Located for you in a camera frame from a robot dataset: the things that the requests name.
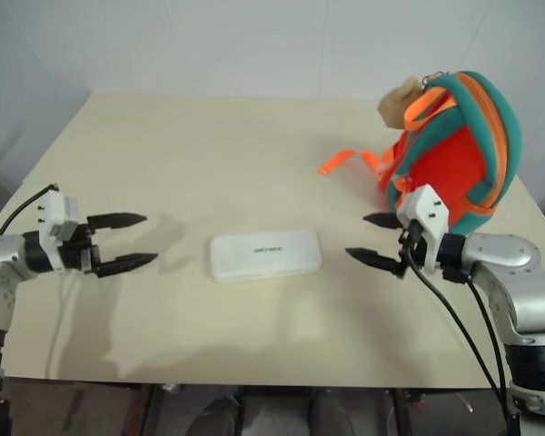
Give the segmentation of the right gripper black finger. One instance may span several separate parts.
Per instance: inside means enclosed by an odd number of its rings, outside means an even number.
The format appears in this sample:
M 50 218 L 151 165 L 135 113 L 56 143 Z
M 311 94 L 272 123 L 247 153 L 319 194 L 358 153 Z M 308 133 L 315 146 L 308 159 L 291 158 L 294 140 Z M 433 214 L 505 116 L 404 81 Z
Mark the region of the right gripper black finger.
M 402 223 L 399 221 L 395 213 L 371 213 L 363 217 L 363 220 L 378 225 L 387 229 L 402 228 Z
M 407 269 L 405 261 L 396 261 L 393 258 L 382 256 L 374 250 L 355 247 L 346 248 L 345 252 L 367 266 L 389 272 L 396 277 L 403 277 Z

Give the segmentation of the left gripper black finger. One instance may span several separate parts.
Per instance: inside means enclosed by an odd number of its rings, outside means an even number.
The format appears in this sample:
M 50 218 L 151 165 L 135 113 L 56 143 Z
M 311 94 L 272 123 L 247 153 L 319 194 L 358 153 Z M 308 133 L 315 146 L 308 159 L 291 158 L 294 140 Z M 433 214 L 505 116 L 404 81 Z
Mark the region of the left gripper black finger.
M 157 253 L 131 253 L 118 256 L 110 262 L 97 263 L 94 267 L 94 274 L 99 278 L 104 278 L 116 274 L 128 273 L 145 266 L 157 257 Z
M 138 213 L 105 213 L 88 216 L 86 220 L 91 230 L 119 229 L 144 222 L 146 217 Z

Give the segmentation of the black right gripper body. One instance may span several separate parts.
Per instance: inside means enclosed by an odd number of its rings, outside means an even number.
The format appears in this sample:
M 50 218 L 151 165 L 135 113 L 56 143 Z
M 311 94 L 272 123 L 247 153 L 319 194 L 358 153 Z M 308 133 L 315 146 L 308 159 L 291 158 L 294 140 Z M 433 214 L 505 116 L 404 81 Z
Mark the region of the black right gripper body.
M 395 276 L 404 276 L 408 268 L 423 267 L 427 251 L 427 243 L 423 238 L 424 229 L 417 220 L 411 220 L 398 240 L 400 244 L 400 260 L 394 267 Z

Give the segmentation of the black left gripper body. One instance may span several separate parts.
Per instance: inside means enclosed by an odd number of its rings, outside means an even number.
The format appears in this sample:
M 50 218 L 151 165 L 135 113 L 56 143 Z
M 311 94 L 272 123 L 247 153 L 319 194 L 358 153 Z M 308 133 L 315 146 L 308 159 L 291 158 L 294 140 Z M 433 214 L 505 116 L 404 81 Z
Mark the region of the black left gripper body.
M 98 215 L 88 216 L 86 223 L 80 223 L 74 229 L 69 240 L 58 248 L 65 269 L 75 269 L 83 273 L 99 275 L 101 255 L 99 246 L 93 243 Z

